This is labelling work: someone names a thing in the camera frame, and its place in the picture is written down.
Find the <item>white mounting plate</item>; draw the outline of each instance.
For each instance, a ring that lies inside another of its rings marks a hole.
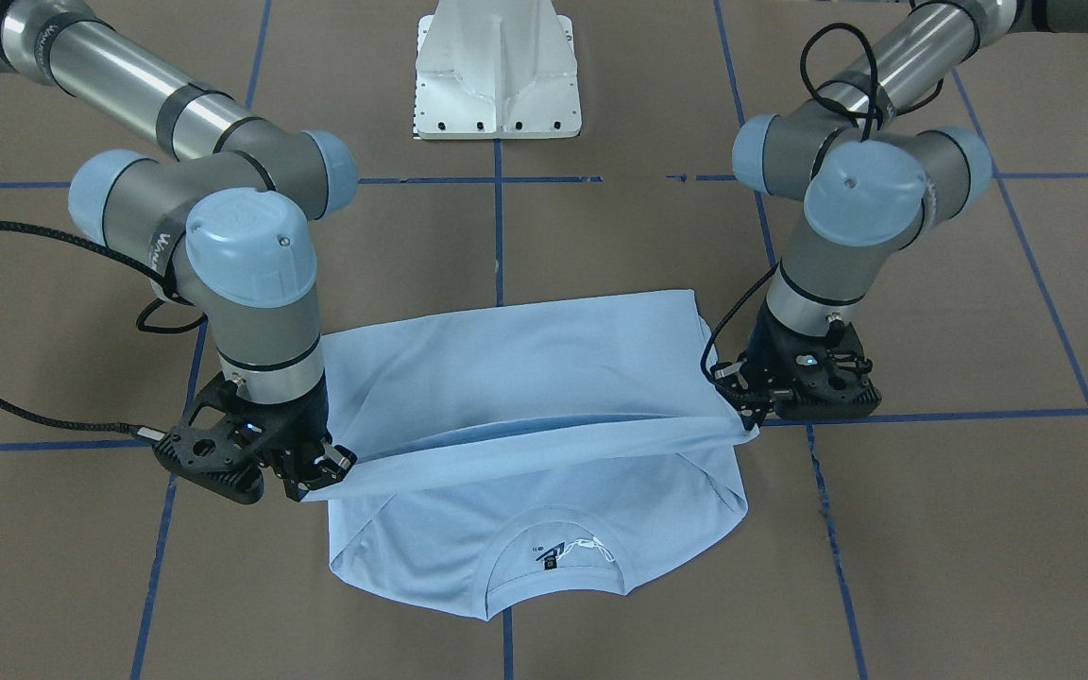
[[[419,20],[419,52],[433,17]],[[573,51],[573,22],[560,14],[557,18]],[[415,86],[416,139],[560,139],[582,131],[577,75],[536,78],[504,102],[502,121],[495,100],[467,91],[455,75],[419,72]]]

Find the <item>blue cap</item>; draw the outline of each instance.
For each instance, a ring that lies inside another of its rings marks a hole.
[[[316,219],[323,219],[330,212],[337,211],[355,198],[359,189],[359,169],[355,166],[355,157],[350,154],[346,144],[330,133],[320,129],[306,129],[319,146],[321,160],[325,163],[325,183],[327,194],[325,211]]]
[[[70,182],[66,207],[74,224],[86,233],[87,238],[100,246],[103,243],[103,208],[108,205],[108,194],[121,173],[137,161],[151,161],[137,151],[116,149],[103,151],[83,163],[74,181]]]
[[[920,210],[926,171],[906,151],[882,141],[848,141],[826,156],[804,193],[804,217],[820,236],[842,246],[883,244]]]
[[[985,194],[985,189],[989,188],[989,182],[992,182],[993,177],[992,154],[989,152],[989,147],[986,147],[985,141],[980,139],[980,135],[970,129],[938,127],[935,128],[935,133],[945,134],[957,144],[960,150],[963,150],[963,159],[968,163],[968,174],[972,181],[968,184],[968,199],[963,202],[963,208],[960,208],[960,211],[963,211],[964,208],[972,206],[973,201],[980,198],[980,195]]]
[[[767,190],[767,176],[763,173],[763,147],[767,146],[769,122],[777,115],[754,116],[741,126],[741,133],[733,141],[733,174],[738,182],[751,189]]]
[[[290,305],[317,281],[305,212],[275,190],[223,189],[200,199],[187,214],[187,260],[218,296],[260,309]]]

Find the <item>white plastic base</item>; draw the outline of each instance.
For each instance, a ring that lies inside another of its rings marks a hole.
[[[441,0],[419,21],[413,134],[555,139],[582,129],[573,22],[549,0]]]

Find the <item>light blue t-shirt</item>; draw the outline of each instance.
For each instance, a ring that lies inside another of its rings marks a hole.
[[[499,307],[327,335],[330,569],[477,619],[627,594],[746,512],[737,412],[705,382],[690,289]]]

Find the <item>robotic arm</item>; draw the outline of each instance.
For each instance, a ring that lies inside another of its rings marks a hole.
[[[338,482],[321,358],[317,258],[307,219],[355,196],[358,174],[329,133],[290,134],[122,38],[82,0],[0,1],[0,72],[55,85],[182,161],[108,151],[70,186],[91,240],[147,263],[154,293],[211,322],[221,373],[169,432],[141,429],[165,469],[237,503]],[[203,425],[208,412],[215,422]]]
[[[989,150],[970,131],[882,129],[1011,30],[1088,33],[1088,1],[920,0],[874,47],[876,69],[860,58],[790,116],[755,116],[741,128],[738,180],[804,201],[746,351],[713,367],[746,426],[770,411],[813,420],[876,410],[880,392],[852,319],[889,255],[957,215],[992,178]],[[868,118],[881,131],[870,137],[858,127]]]

